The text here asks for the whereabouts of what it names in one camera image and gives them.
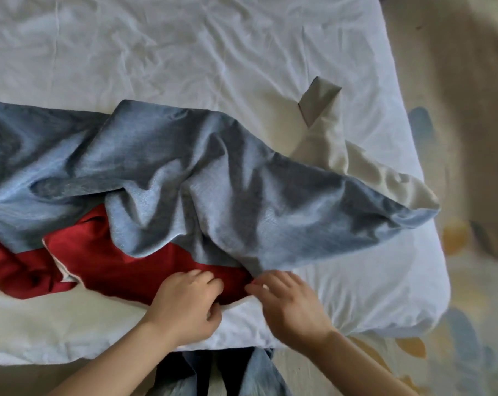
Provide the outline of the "person's right hand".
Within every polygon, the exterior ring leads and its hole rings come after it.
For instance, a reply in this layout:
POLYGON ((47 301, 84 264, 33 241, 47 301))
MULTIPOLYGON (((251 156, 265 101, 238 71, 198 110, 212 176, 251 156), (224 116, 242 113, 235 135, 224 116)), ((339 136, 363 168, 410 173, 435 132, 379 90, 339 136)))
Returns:
POLYGON ((273 336, 301 354, 306 355, 325 333, 336 330, 312 288, 306 300, 261 305, 273 336))

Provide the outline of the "person's left forearm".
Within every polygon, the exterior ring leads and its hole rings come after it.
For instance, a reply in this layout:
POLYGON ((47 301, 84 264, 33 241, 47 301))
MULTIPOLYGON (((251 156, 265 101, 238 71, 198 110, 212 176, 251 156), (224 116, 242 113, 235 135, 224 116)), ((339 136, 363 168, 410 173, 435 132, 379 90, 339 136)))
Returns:
POLYGON ((173 326, 140 323, 47 396, 130 396, 176 346, 173 326))

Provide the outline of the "person's left hand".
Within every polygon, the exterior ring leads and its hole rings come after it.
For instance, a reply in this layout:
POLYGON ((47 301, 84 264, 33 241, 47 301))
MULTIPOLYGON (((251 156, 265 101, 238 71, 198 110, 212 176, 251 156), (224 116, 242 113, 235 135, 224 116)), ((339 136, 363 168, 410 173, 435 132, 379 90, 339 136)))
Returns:
POLYGON ((207 316, 223 290, 223 281, 211 271, 175 273, 160 285, 140 326, 170 350, 206 340, 219 327, 209 327, 207 316))

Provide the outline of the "pastel patterned floor rug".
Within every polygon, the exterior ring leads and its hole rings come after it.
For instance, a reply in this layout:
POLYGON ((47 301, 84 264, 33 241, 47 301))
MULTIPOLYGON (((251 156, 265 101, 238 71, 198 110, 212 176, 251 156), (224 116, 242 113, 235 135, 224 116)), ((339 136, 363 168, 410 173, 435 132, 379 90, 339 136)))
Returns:
POLYGON ((438 216, 450 303, 419 337, 350 338, 419 396, 498 396, 498 129, 462 131, 458 159, 440 145, 428 111, 408 114, 427 178, 445 197, 438 216))

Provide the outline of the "bed with white sheet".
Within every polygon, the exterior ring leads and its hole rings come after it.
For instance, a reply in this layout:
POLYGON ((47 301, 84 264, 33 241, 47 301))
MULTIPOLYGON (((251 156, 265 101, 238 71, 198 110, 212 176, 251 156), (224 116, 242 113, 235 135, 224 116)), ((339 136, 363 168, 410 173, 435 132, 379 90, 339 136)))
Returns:
MULTIPOLYGON (((316 77, 342 87, 345 139, 423 179, 378 0, 0 0, 0 239, 25 239, 34 168, 80 130, 3 124, 1 103, 110 114, 122 100, 224 112, 289 155, 298 101, 316 77)), ((379 246, 294 270, 345 334, 418 337, 450 301, 433 221, 379 246)), ((140 304, 74 289, 0 291, 0 366, 94 358, 143 316, 140 304)))

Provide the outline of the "person's blue jeans legs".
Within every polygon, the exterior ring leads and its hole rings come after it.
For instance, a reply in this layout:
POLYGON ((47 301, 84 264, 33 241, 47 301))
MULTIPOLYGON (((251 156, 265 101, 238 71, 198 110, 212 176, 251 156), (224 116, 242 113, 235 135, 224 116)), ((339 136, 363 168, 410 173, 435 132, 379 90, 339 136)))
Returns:
POLYGON ((293 396, 273 356, 272 348, 257 347, 172 352, 158 364, 145 396, 208 396, 213 363, 226 396, 293 396))

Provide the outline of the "person's right forearm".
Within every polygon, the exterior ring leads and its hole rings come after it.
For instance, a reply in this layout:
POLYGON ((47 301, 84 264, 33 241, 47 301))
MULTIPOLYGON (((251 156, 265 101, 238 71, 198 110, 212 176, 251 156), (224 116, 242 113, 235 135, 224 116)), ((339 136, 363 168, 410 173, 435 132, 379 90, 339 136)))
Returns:
POLYGON ((336 330, 306 356, 343 396, 419 396, 336 330))

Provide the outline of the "blue red beige colour-block cloth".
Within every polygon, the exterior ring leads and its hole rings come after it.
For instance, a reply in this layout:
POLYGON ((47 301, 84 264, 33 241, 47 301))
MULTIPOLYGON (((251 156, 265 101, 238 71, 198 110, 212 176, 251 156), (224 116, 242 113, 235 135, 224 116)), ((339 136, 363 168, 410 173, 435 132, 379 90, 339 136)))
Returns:
POLYGON ((269 270, 383 243, 434 218, 419 179, 344 139, 340 87, 315 78, 290 157, 225 113, 123 100, 112 114, 0 102, 0 291, 77 284, 149 305, 211 271, 219 304, 269 270))

